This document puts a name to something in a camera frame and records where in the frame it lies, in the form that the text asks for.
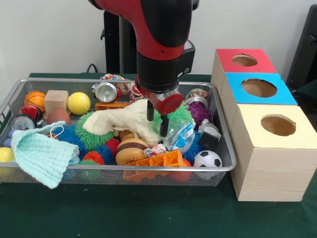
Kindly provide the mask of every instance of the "black cable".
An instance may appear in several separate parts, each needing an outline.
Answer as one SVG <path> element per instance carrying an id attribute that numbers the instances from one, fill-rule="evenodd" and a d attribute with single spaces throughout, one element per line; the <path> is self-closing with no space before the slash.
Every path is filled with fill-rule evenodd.
<path id="1" fill-rule="evenodd" d="M 91 67 L 94 68 L 95 73 L 98 73 L 97 67 L 96 67 L 93 63 L 91 63 L 91 64 L 88 66 L 88 68 L 87 68 L 87 70 L 86 70 L 86 73 L 89 73 Z"/>

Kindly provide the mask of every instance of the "white wall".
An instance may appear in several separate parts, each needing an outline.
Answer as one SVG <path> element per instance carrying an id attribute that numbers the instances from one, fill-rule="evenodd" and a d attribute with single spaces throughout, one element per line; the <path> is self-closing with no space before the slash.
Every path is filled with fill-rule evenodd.
<path id="1" fill-rule="evenodd" d="M 201 0 L 190 40 L 193 73 L 210 74 L 215 48 L 263 48 L 284 79 L 315 0 Z M 0 100 L 30 72 L 105 71 L 103 12 L 87 0 L 0 1 Z"/>

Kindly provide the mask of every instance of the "metal basket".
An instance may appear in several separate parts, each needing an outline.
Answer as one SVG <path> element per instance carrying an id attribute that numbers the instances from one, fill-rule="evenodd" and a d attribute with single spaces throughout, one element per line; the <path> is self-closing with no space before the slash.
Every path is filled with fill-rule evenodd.
<path id="1" fill-rule="evenodd" d="M 29 92 L 35 90 L 44 93 L 47 93 L 48 90 L 67 90 L 69 94 L 84 92 L 89 95 L 93 110 L 97 100 L 93 97 L 91 87 L 97 82 L 101 82 L 101 80 L 26 78 L 17 82 L 0 106 L 0 144 L 3 144 L 8 138 L 7 135 L 11 130 L 10 123 L 17 116 L 23 106 L 24 98 Z M 222 135 L 215 149 L 215 152 L 222 159 L 222 168 L 70 165 L 64 173 L 61 183 L 217 186 L 226 172 L 234 169 L 236 157 L 217 91 L 209 83 L 180 82 L 179 85 L 179 91 L 183 97 L 194 88 L 209 91 L 209 112 L 212 115 L 214 114 L 213 122 Z M 127 95 L 123 95 L 120 98 L 122 102 L 128 100 L 129 97 Z M 72 115 L 71 124 L 76 124 L 78 119 L 78 116 Z M 141 181 L 126 179 L 129 175 L 134 174 L 143 174 L 144 178 Z M 189 179 L 182 181 L 182 178 L 190 174 L 191 177 Z M 202 175 L 207 175 L 207 177 L 211 178 L 208 180 L 202 179 Z M 0 182 L 36 183 L 37 181 L 24 173 L 16 163 L 0 163 Z"/>

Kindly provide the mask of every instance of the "soccer ball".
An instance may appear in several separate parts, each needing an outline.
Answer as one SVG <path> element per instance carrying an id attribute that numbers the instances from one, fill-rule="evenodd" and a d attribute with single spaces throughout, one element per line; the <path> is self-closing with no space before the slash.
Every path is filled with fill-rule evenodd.
<path id="1" fill-rule="evenodd" d="M 204 150 L 195 156 L 194 167 L 219 168 L 222 167 L 222 160 L 215 152 Z M 204 180 L 210 180 L 218 172 L 195 172 L 195 174 Z"/>

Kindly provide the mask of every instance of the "green spiky ball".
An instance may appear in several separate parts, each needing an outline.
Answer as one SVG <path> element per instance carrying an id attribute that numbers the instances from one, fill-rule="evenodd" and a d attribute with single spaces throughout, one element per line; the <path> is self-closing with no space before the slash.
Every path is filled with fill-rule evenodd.
<path id="1" fill-rule="evenodd" d="M 173 113 L 168 114 L 167 118 L 169 119 L 169 121 L 181 119 L 183 121 L 193 122 L 192 115 L 190 111 L 188 111 L 188 105 L 185 105 L 185 103 L 182 103 L 182 105 Z M 160 114 L 155 110 L 154 120 L 152 123 L 152 129 L 157 134 L 159 134 L 159 128 L 161 123 L 162 123 L 162 119 L 160 118 Z"/>
<path id="2" fill-rule="evenodd" d="M 93 160 L 83 160 L 80 165 L 99 165 Z M 95 181 L 100 175 L 100 170 L 82 170 L 80 172 L 80 177 L 84 180 Z"/>
<path id="3" fill-rule="evenodd" d="M 81 116 L 77 122 L 75 134 L 80 138 L 80 140 L 85 144 L 87 150 L 94 150 L 97 146 L 103 145 L 105 142 L 114 138 L 114 133 L 111 131 L 105 135 L 94 135 L 89 133 L 83 128 L 84 123 L 94 112 L 86 113 Z"/>

